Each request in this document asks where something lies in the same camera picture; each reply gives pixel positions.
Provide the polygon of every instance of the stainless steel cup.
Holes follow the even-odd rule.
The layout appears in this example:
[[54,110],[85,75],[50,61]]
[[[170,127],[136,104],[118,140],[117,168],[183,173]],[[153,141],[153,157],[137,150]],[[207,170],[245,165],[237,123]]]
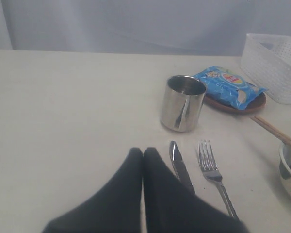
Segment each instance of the stainless steel cup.
[[206,86],[184,75],[168,79],[162,104],[161,122],[174,131],[187,132],[197,124]]

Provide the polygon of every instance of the wooden chopsticks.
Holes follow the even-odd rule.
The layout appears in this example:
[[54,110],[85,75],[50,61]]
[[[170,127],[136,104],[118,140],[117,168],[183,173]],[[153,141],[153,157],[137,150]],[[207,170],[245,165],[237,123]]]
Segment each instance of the wooden chopsticks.
[[259,116],[251,116],[250,119],[255,121],[257,124],[262,126],[264,129],[266,129],[268,132],[270,132],[272,135],[280,139],[283,143],[286,145],[289,145],[291,147],[291,138],[284,134],[282,131],[279,129],[275,128],[273,125],[268,123],[266,120]]

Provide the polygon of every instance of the plastic basket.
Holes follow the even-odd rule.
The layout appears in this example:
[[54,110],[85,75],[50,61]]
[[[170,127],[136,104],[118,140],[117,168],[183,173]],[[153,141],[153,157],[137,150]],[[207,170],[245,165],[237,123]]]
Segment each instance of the plastic basket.
[[241,69],[276,102],[291,104],[291,37],[247,34]]

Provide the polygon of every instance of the wooden plate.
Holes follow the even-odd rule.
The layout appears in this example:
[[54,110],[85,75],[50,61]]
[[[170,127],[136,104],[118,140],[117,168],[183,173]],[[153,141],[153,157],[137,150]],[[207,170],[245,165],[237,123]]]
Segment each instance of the wooden plate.
[[266,96],[264,93],[261,93],[250,104],[248,104],[245,110],[238,110],[230,105],[220,103],[207,95],[205,96],[204,101],[206,104],[212,106],[213,108],[219,109],[227,113],[249,114],[254,113],[264,107],[264,105],[266,104]]

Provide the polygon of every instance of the butter knife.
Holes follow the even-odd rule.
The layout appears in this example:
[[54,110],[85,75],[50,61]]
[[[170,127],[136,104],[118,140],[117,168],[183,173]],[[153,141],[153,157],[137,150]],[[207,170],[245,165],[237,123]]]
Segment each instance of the butter knife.
[[171,163],[174,167],[176,177],[181,181],[181,183],[188,188],[188,190],[195,194],[193,184],[191,182],[189,173],[185,167],[184,161],[182,159],[181,153],[175,141],[170,142],[169,155]]

